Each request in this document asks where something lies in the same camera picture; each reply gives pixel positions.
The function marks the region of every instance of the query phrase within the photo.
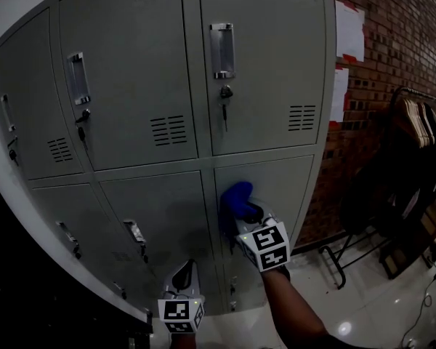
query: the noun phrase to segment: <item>red brick wall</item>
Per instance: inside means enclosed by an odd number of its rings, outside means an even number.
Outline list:
[[[339,201],[379,147],[382,117],[398,86],[436,96],[436,0],[340,0],[366,14],[365,62],[350,70],[349,108],[330,127],[320,174],[297,245],[342,230]]]

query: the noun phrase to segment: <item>locker door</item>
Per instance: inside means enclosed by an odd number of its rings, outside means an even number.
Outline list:
[[[201,0],[201,8],[214,155],[316,143],[323,0]],[[233,91],[227,132],[219,105],[224,85]]]
[[[247,164],[215,169],[217,197],[240,181],[253,184],[252,197],[265,202],[284,222],[288,237],[294,230],[300,206],[312,166],[312,156],[283,159],[264,163]],[[236,249],[232,256],[225,258],[225,278],[234,292],[227,290],[228,302],[235,302],[235,309],[245,310],[261,306],[265,301],[265,289],[257,269],[245,260]]]
[[[7,143],[17,136],[10,148],[29,180],[82,172],[55,86],[48,10],[0,47],[0,124]]]
[[[196,157],[181,0],[62,0],[60,37],[95,170]]]
[[[70,250],[75,243],[69,237],[77,240],[79,261],[91,273],[119,294],[118,286],[124,289],[127,301],[137,307],[155,306],[159,285],[127,249],[117,225],[107,218],[89,184],[33,189],[33,195]]]
[[[219,293],[200,172],[107,181],[101,186],[118,219],[137,223],[147,242],[148,265],[159,281],[193,258],[201,293]]]

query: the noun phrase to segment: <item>vent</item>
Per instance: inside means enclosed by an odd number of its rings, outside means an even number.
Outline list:
[[[124,253],[124,252],[111,252],[111,254],[115,258],[115,260],[118,261],[118,262],[131,262],[132,261],[132,259],[128,256],[127,253]]]
[[[61,163],[63,161],[73,160],[70,148],[65,138],[58,138],[47,142],[50,153],[52,154],[55,163]]]
[[[155,146],[176,145],[187,142],[183,115],[151,119],[150,126]]]
[[[291,106],[289,110],[288,131],[300,131],[313,129],[315,122],[314,105]]]

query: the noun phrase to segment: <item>white tile floor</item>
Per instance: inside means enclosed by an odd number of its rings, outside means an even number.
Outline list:
[[[365,246],[358,244],[343,259],[353,260]],[[292,284],[320,316],[327,330],[352,345],[398,348],[400,339],[419,314],[424,290],[436,270],[427,269],[420,258],[390,281],[378,262],[378,254],[373,253],[345,269],[347,283],[338,290],[335,279],[340,281],[339,274],[333,273],[332,262],[326,259],[326,255],[313,251],[294,257],[287,266]],[[428,293],[433,299],[432,306],[423,308],[419,323],[404,340],[407,343],[413,339],[416,348],[436,339],[436,281]],[[153,327],[152,348],[167,349],[169,334],[164,324],[155,319]],[[285,348],[268,305],[240,313],[206,316],[196,340],[198,348],[204,349]]]

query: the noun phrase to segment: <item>paper sign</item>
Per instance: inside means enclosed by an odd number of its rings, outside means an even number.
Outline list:
[[[344,97],[349,85],[349,69],[337,68],[334,74],[333,102],[329,120],[342,122],[344,119]]]
[[[348,7],[336,1],[336,56],[353,57],[363,62],[365,57],[365,37],[363,24],[365,12]]]

